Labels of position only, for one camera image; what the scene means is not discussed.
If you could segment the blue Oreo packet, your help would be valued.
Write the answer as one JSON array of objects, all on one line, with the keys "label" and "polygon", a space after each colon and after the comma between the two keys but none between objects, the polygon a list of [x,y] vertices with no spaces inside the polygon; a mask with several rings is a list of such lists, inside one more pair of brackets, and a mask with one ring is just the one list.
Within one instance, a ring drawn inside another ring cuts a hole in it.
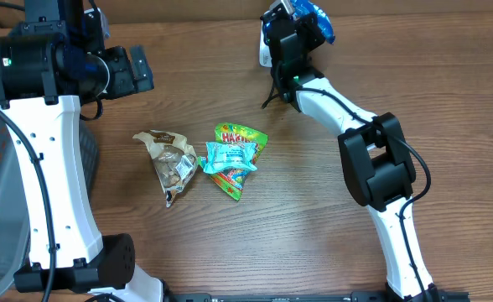
[{"label": "blue Oreo packet", "polygon": [[322,35],[325,37],[325,40],[329,44],[333,44],[335,42],[335,33],[330,22],[330,18],[320,6],[310,0],[291,0],[291,4],[294,9],[293,17],[295,19],[305,17],[310,13],[314,13],[317,16],[318,27],[321,30]]}]

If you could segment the brown cookie bag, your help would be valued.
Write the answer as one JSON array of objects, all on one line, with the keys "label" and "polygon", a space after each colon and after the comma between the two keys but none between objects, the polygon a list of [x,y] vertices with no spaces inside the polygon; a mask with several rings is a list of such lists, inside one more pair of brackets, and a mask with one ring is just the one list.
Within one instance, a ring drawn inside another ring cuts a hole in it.
[{"label": "brown cookie bag", "polygon": [[144,143],[169,208],[198,168],[194,147],[187,143],[184,135],[172,132],[150,130],[137,133],[132,138]]}]

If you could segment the light blue snack packet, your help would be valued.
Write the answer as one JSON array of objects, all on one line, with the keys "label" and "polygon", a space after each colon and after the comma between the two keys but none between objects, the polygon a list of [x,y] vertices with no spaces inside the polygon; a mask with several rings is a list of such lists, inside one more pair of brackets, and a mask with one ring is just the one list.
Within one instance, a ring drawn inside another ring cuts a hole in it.
[{"label": "light blue snack packet", "polygon": [[216,174],[228,169],[256,171],[253,163],[257,148],[255,143],[207,142],[207,155],[198,158],[206,174]]}]

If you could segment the green Haribo candy bag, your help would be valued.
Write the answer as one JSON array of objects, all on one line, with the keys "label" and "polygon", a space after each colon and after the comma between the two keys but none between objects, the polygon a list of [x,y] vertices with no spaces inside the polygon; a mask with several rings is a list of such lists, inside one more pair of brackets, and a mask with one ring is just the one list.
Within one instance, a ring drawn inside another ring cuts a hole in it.
[{"label": "green Haribo candy bag", "polygon": [[[247,126],[222,122],[215,126],[215,140],[218,143],[255,143],[256,154],[252,159],[252,163],[255,164],[267,145],[268,136]],[[239,201],[249,174],[250,172],[244,169],[227,169],[211,174],[210,177],[232,199]]]}]

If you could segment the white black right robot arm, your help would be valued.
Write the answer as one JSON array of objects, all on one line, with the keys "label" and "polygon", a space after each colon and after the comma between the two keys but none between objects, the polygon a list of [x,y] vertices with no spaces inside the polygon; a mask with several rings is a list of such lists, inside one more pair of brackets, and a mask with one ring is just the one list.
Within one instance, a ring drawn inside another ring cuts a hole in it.
[{"label": "white black right robot arm", "polygon": [[342,96],[311,63],[325,42],[316,13],[295,17],[291,5],[275,2],[261,17],[261,42],[271,59],[279,97],[329,129],[338,140],[345,185],[370,213],[387,265],[390,301],[437,301],[439,292],[425,267],[413,223],[415,161],[390,112],[376,115]]}]

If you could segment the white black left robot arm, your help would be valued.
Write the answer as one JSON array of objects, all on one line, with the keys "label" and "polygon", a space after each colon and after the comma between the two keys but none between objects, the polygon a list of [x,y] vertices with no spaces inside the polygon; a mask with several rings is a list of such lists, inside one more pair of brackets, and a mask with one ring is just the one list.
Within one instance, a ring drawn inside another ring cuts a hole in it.
[{"label": "white black left robot arm", "polygon": [[55,290],[90,300],[163,302],[163,282],[135,261],[132,238],[104,236],[92,215],[80,152],[81,108],[153,89],[139,46],[107,48],[107,24],[81,1],[27,0],[0,38],[0,118],[18,156],[29,213],[21,293]]}]

